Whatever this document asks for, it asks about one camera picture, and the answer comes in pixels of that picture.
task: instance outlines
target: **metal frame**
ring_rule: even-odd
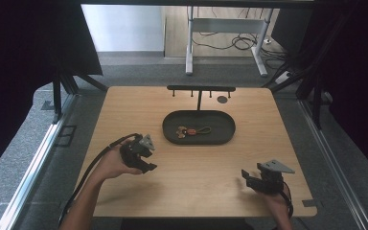
[[[357,194],[352,189],[348,179],[346,178],[344,172],[339,166],[337,162],[334,152],[332,151],[328,141],[322,132],[316,126],[316,123],[311,118],[311,110],[306,101],[299,101],[299,105],[303,110],[304,116],[306,117],[307,123],[310,126],[312,134],[321,149],[321,152],[324,156],[325,162],[328,164],[328,167],[333,174],[333,178],[335,179],[336,185],[339,188],[339,191],[342,193],[343,198],[345,199],[349,209],[352,212],[352,216],[356,221],[356,224],[360,230],[368,229],[368,218],[366,211],[364,210],[362,204],[360,203]]]
[[[270,18],[273,9],[268,9],[264,20],[256,19],[222,19],[222,18],[194,18],[194,6],[190,7],[188,19],[188,44],[185,61],[186,75],[193,73],[193,33],[242,33],[242,34],[259,34],[256,47],[252,47],[253,57],[258,65],[261,77],[267,77],[265,65],[260,57],[265,34],[267,33]]]
[[[21,210],[23,209],[24,204],[26,203],[27,197],[30,191],[37,180],[37,177],[40,173],[40,170],[53,146],[55,139],[64,123],[67,119],[68,111],[70,110],[71,104],[74,101],[76,96],[69,95],[63,106],[63,113],[60,119],[55,124],[51,124],[49,129],[46,132],[46,135],[43,138],[32,163],[29,168],[26,170],[25,175],[23,176],[19,186],[14,192],[13,197],[11,198],[11,202],[9,203],[7,209],[5,210],[4,215],[0,219],[0,230],[2,229],[12,229],[15,225],[17,218],[20,215]]]

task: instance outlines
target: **black oval tray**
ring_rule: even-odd
[[[210,127],[208,134],[178,138],[178,127],[199,129]],[[217,110],[178,110],[163,121],[163,134],[177,145],[220,145],[230,141],[235,133],[235,122],[227,113]]]

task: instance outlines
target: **black wire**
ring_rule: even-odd
[[[267,83],[262,85],[262,88],[267,88],[269,85],[271,85],[273,82],[275,82],[288,68],[289,68],[289,63],[287,61],[285,61],[277,69],[277,71],[276,71],[276,73],[274,73],[273,77],[271,77],[271,79]]]
[[[257,44],[258,43],[258,38],[256,35],[254,34],[250,34],[250,36],[253,37],[253,43]],[[287,58],[288,53],[286,52],[278,52],[278,51],[268,51],[265,48],[261,48],[261,51],[264,55],[266,55],[267,57],[271,57],[271,58],[277,58],[280,60],[285,60]]]
[[[76,198],[77,194],[80,192],[80,189],[82,188],[82,185],[84,184],[86,178],[88,177],[89,173],[91,173],[91,170],[94,168],[94,166],[98,163],[98,161],[100,161],[100,159],[109,151],[111,150],[113,147],[121,144],[123,141],[125,141],[127,138],[132,137],[132,136],[140,136],[140,134],[137,133],[133,133],[133,134],[129,134],[128,136],[122,137],[120,139],[118,139],[117,141],[113,142],[112,144],[110,144],[108,147],[106,147],[105,149],[103,149],[96,157],[95,159],[91,162],[91,164],[89,164],[88,168],[85,170],[85,173],[82,176],[82,179],[80,180],[79,185],[77,186],[77,189],[73,192],[73,194],[71,195],[71,197],[68,199],[67,203],[64,206],[64,209],[61,212],[61,216],[59,217],[58,220],[58,227],[61,226],[62,221],[64,220],[65,215],[67,214],[68,210],[71,207],[71,204],[73,203],[74,199]]]
[[[243,44],[245,44],[246,47],[239,46],[238,45],[239,42],[242,42]],[[245,37],[245,36],[241,36],[241,34],[238,34],[237,36],[232,38],[232,44],[227,46],[227,47],[216,47],[216,46],[212,46],[212,45],[208,45],[208,44],[198,43],[194,40],[193,40],[193,43],[196,44],[196,45],[199,45],[199,46],[206,46],[206,47],[210,47],[210,48],[217,49],[217,50],[227,50],[231,47],[235,47],[238,50],[242,50],[242,51],[249,50],[252,47],[252,45],[255,44],[254,40],[252,40],[248,37]]]
[[[265,8],[262,8],[261,15],[260,15],[259,19],[262,19],[262,14],[263,14],[263,10],[264,10],[264,9],[265,9]]]
[[[244,10],[246,10],[246,8],[243,8],[243,9],[241,10],[241,12],[238,14],[238,18],[241,16],[241,14],[242,14],[242,12],[244,12]]]
[[[280,191],[280,195],[285,199],[287,207],[288,207],[288,217],[292,217],[292,213],[294,212],[294,207],[292,206],[292,198],[291,198],[291,189],[289,188],[288,184],[283,181],[283,183],[286,185],[289,193],[289,197],[283,192]]]
[[[210,35],[217,35],[219,34],[218,32],[215,32],[215,33],[210,33],[210,34],[203,34],[201,32],[198,32],[200,35],[203,35],[203,36],[210,36]]]
[[[249,12],[250,12],[250,8],[247,9],[246,17],[245,18],[247,18],[247,16],[249,15]]]
[[[214,12],[214,7],[211,7],[211,11],[212,11],[212,13],[214,14],[215,18],[218,18],[218,17],[217,17],[217,15],[216,15],[216,14],[215,14],[215,12]]]

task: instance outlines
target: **wooden tabletop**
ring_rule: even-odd
[[[97,217],[265,217],[260,197],[247,188],[241,169],[258,175],[257,163],[276,159],[295,170],[284,173],[296,217],[311,217],[304,207],[311,192],[268,89],[237,88],[227,103],[225,92],[209,92],[201,109],[224,111],[236,123],[231,141],[217,146],[179,146],[163,135],[164,118],[176,110],[196,109],[197,92],[166,87],[110,87],[80,172],[110,143],[130,133],[150,134],[156,150],[145,159],[158,167],[143,175],[124,174],[105,181]]]

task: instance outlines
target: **hand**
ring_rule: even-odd
[[[268,210],[270,210],[271,215],[277,223],[277,229],[292,229],[291,221],[288,217],[288,207],[283,197],[280,194],[267,195],[256,190],[255,192],[262,197]],[[288,186],[284,186],[283,192],[290,197]]]
[[[122,144],[115,146],[107,152],[92,172],[92,176],[96,176],[99,180],[106,180],[118,177],[123,173],[141,174],[141,170],[128,167],[122,160],[119,149],[121,145],[128,142],[130,142],[130,140],[125,140]]]

